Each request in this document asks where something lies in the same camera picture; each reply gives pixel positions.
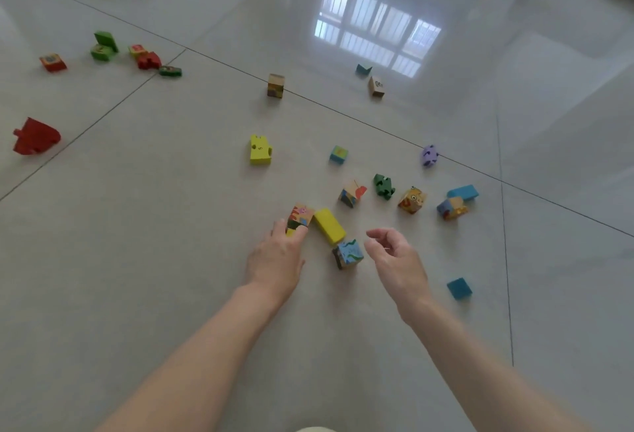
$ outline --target puzzle block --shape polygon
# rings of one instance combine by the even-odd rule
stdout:
[[[376,188],[376,194],[385,198],[385,200],[392,198],[396,191],[396,188],[392,188],[392,179],[378,173],[374,176],[374,187]]]
[[[469,284],[467,284],[467,281],[464,278],[459,278],[458,280],[449,282],[447,284],[447,288],[456,300],[462,300],[464,298],[471,297],[471,295],[473,294],[471,288],[469,287]]]
[[[276,75],[271,73],[269,75],[269,83],[266,87],[266,94],[268,96],[274,96],[275,98],[281,98],[284,93],[284,80],[282,75]]]
[[[385,95],[385,89],[383,88],[383,83],[381,83],[381,78],[378,76],[371,76],[370,81],[368,82],[368,88],[370,89],[370,94],[372,96],[376,96],[377,98],[383,98]]]
[[[448,198],[436,207],[445,220],[453,220],[469,211],[461,197]]]
[[[251,135],[251,156],[252,165],[268,165],[271,163],[273,148],[269,146],[269,141],[264,135]]]
[[[141,56],[142,54],[147,53],[148,51],[143,47],[142,44],[133,44],[131,46],[127,47],[128,50],[130,51],[130,54],[132,55],[132,57],[134,59],[137,59],[139,56]]]
[[[183,76],[183,70],[165,66],[158,69],[158,74],[161,76]]]
[[[44,153],[61,140],[59,131],[33,118],[27,118],[22,129],[13,130],[13,134],[18,137],[13,151],[20,155]]]
[[[62,71],[68,68],[66,66],[66,63],[64,63],[59,57],[59,54],[56,53],[40,56],[40,61],[44,65],[44,68],[46,68],[46,71],[48,71],[49,73]]]
[[[372,71],[372,67],[363,68],[361,65],[357,65],[356,72],[359,73],[359,75],[368,76],[371,71]]]
[[[350,268],[363,260],[363,253],[356,240],[352,242],[341,242],[333,250],[332,254],[337,260],[339,270]]]
[[[438,162],[438,152],[436,151],[436,147],[429,145],[423,148],[420,158],[425,168],[432,168],[432,166]]]
[[[115,54],[110,46],[96,44],[90,49],[90,54],[94,59],[99,61],[110,61],[110,57]]]
[[[137,66],[142,70],[149,70],[150,68],[161,68],[161,62],[159,56],[154,52],[140,54],[136,59]]]
[[[339,200],[348,205],[350,208],[354,208],[354,206],[361,201],[361,197],[367,190],[368,188],[363,185],[359,185],[357,180],[352,180],[346,184],[343,190],[341,190]]]
[[[332,149],[332,153],[330,154],[330,160],[335,163],[339,163],[340,165],[345,162],[345,159],[348,157],[348,150],[345,148],[339,147],[338,145]]]
[[[303,203],[296,203],[293,207],[293,211],[290,212],[287,227],[293,230],[300,225],[308,227],[311,220],[313,219],[313,215],[315,215],[315,210],[313,210],[312,208],[308,208]]]
[[[345,238],[345,230],[327,208],[315,213],[314,219],[331,247]]]
[[[427,194],[424,194],[416,187],[411,187],[398,203],[400,208],[408,211],[411,214],[415,214],[423,207],[423,203],[427,198]]]
[[[111,33],[108,33],[107,31],[98,31],[95,32],[94,37],[97,38],[97,43],[112,48],[112,51],[115,53],[119,52],[115,39],[112,37]]]
[[[464,187],[454,188],[453,190],[449,190],[447,192],[447,196],[449,198],[460,197],[465,202],[469,200],[473,200],[474,198],[480,196],[477,192],[476,188],[473,185],[465,185]]]

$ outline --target green block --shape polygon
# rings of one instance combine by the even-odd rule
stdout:
[[[94,37],[97,38],[97,43],[112,48],[112,51],[115,53],[119,52],[115,39],[112,37],[111,33],[108,33],[107,31],[98,31],[94,34]]]
[[[110,46],[104,46],[102,44],[96,44],[90,49],[92,57],[99,61],[110,61],[110,57],[114,53],[114,50]]]
[[[183,70],[165,66],[158,69],[158,74],[161,76],[183,76]]]

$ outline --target tile floor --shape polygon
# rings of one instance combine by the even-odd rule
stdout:
[[[94,427],[218,309],[296,200],[331,207],[348,236],[399,228],[503,360],[601,430],[634,420],[634,0],[0,0],[0,23],[3,429]],[[96,29],[185,76],[94,62]],[[69,69],[46,73],[46,53]],[[281,101],[270,72],[287,77]],[[14,154],[26,116],[62,143]],[[253,132],[268,168],[248,165]],[[432,141],[443,156],[424,171]],[[377,172],[420,186],[423,210],[337,203]],[[471,213],[439,220],[469,183]],[[341,273],[317,231],[305,255],[221,430],[470,430],[370,261]],[[445,287],[458,276],[466,306]]]

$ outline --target right hand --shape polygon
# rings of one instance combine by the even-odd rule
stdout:
[[[370,239],[365,241],[365,249],[374,260],[378,277],[407,322],[412,307],[432,299],[420,257],[394,228],[375,228],[366,234]]]

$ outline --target animal puzzle piece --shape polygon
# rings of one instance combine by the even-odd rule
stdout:
[[[282,75],[271,73],[269,75],[269,83],[266,87],[266,94],[275,98],[281,98],[284,94],[284,81],[285,78]]]
[[[378,173],[374,176],[374,187],[376,188],[376,194],[385,198],[385,200],[392,198],[396,191],[396,188],[392,188],[392,179]]]
[[[383,98],[385,95],[385,89],[383,88],[383,83],[381,83],[381,78],[378,76],[371,76],[370,81],[368,82],[368,88],[370,89],[370,94],[372,96],[376,96],[377,98]]]
[[[33,118],[27,118],[22,129],[14,130],[13,134],[18,137],[13,151],[20,155],[44,153],[61,140],[59,131]]]
[[[408,211],[411,214],[415,214],[423,207],[423,203],[427,198],[427,194],[424,194],[416,187],[411,187],[398,203],[400,208]]]
[[[348,157],[348,150],[345,148],[339,147],[338,145],[332,149],[332,153],[330,154],[330,160],[335,163],[339,163],[340,165],[345,162],[345,159]]]
[[[90,54],[94,59],[98,59],[99,61],[110,61],[110,57],[115,54],[115,52],[110,46],[96,44],[90,49]]]
[[[115,53],[119,52],[115,39],[112,37],[111,33],[108,33],[107,31],[98,31],[94,34],[94,37],[97,38],[97,43],[112,48],[112,51]]]
[[[447,284],[447,288],[456,300],[462,300],[473,294],[471,287],[469,287],[469,284],[467,284],[467,281],[464,278],[459,278],[458,280],[449,282]]]
[[[303,203],[296,203],[293,207],[293,211],[290,212],[287,227],[291,230],[295,230],[300,225],[308,227],[313,219],[313,215],[315,215],[315,210],[308,208]]]
[[[49,73],[62,71],[68,68],[66,66],[66,63],[64,63],[59,57],[59,54],[56,53],[40,56],[40,61],[44,65],[44,68],[46,68],[46,71],[48,71]]]
[[[368,190],[367,187],[359,185],[357,180],[349,182],[339,195],[339,200],[348,205],[350,208],[354,208],[356,204],[361,201],[361,197]]]
[[[142,70],[149,70],[150,68],[161,68],[161,62],[159,56],[154,52],[140,54],[136,59],[137,66]]]
[[[436,151],[436,147],[429,145],[423,148],[423,153],[420,158],[422,159],[423,166],[425,168],[432,168],[432,166],[438,162],[438,152]]]
[[[359,73],[359,75],[368,76],[371,71],[372,71],[372,67],[363,68],[361,65],[357,65],[356,72]]]
[[[183,76],[183,70],[176,67],[161,67],[158,69],[161,76]]]
[[[469,211],[461,197],[448,198],[436,207],[445,220],[453,220]]]
[[[134,59],[137,59],[142,54],[146,54],[148,52],[142,44],[133,44],[127,48]]]
[[[345,238],[344,228],[339,225],[337,219],[327,208],[322,208],[316,212],[314,219],[323,234],[326,236],[326,239],[331,247],[335,246]]]
[[[269,146],[269,141],[264,135],[251,135],[251,156],[252,165],[268,165],[271,163],[273,148]]]
[[[332,250],[332,254],[335,256],[335,260],[337,260],[339,270],[353,267],[363,260],[363,253],[356,240],[352,242],[341,242]]]
[[[465,185],[464,187],[454,188],[453,190],[449,190],[447,192],[447,196],[449,198],[460,197],[465,202],[469,200],[473,200],[474,198],[480,196],[477,192],[476,188],[473,185]]]

